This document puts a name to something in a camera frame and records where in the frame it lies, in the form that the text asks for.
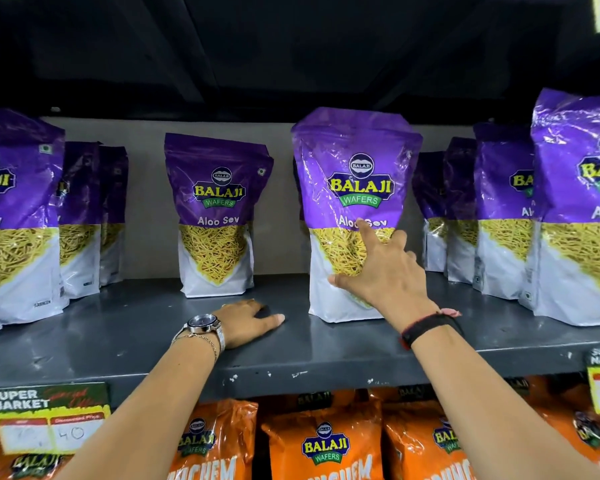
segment watch face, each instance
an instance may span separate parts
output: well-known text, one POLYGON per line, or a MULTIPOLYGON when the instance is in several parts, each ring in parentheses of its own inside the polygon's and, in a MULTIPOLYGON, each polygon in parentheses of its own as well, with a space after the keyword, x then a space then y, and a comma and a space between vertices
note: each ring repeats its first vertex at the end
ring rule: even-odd
POLYGON ((216 316, 211 314, 206 315, 196 315, 191 320, 187 322, 189 326, 192 327, 203 327, 209 326, 211 323, 216 321, 216 316))

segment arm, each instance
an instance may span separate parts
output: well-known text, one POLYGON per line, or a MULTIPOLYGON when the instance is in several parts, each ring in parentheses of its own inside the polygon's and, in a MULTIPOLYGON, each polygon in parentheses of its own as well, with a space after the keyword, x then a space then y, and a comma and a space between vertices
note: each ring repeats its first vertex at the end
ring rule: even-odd
MULTIPOLYGON (((404 252, 406 234, 396 231, 382 244, 364 221, 357 224, 367 261, 358 276, 332 276, 332 284, 371 303, 398 332, 440 311, 415 255, 404 252)), ((412 348, 480 480, 600 479, 451 327, 429 330, 412 348)))
MULTIPOLYGON (((283 322, 283 315, 254 318, 260 308, 256 301, 245 300, 214 313, 223 324, 227 348, 250 342, 283 322)), ((216 334, 206 337, 219 350, 216 334)), ((165 480, 214 360, 207 341, 177 340, 56 480, 165 480)))

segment wristwatch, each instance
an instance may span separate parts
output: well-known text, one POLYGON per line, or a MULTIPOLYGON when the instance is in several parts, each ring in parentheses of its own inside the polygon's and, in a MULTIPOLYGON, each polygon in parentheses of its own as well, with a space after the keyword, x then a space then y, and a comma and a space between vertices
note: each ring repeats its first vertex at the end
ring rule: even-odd
POLYGON ((178 339, 179 334, 181 334, 183 331, 189 332, 188 335, 183 335, 183 337, 204 336, 206 333, 216 332, 218 341, 220 341, 220 354, 224 352, 224 333, 222 331, 222 323, 215 315, 210 313, 196 315, 182 326, 179 332, 176 333, 171 343, 174 343, 178 339))

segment black wrist band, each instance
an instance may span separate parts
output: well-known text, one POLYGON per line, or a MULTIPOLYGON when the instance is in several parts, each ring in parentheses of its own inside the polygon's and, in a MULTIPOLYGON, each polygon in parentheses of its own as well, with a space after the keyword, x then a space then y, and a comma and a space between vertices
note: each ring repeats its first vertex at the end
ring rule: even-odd
POLYGON ((442 325, 449 325, 456 332, 460 334, 461 337, 464 337, 464 332, 462 331, 462 327, 460 324, 456 322, 455 319, 451 318, 449 315, 444 315, 442 313, 436 313, 434 315, 429 315, 428 317, 424 317, 422 320, 418 320, 416 323, 412 323, 402 332, 402 341, 404 345, 410 349, 413 343, 424 333, 428 332, 432 328, 436 328, 442 325))

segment gray metal shelf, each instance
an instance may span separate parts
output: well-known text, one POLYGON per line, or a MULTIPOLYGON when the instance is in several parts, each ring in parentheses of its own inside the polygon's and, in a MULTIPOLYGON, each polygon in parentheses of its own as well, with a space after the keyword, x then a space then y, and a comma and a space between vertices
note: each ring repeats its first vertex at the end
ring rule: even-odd
MULTIPOLYGON (((464 313, 466 338, 503 376, 584 369, 600 327, 574 328, 517 303, 483 297, 470 286, 428 275, 440 306, 464 313)), ((131 280, 71 304, 65 313, 0 332, 0 387, 108 382, 117 406, 165 352, 190 316, 242 297, 186 299, 180 282, 131 280)), ((287 316, 278 330, 226 352, 204 399, 314 392, 427 381, 411 352, 382 320, 327 324, 308 315, 306 275, 257 276, 244 295, 287 316)))

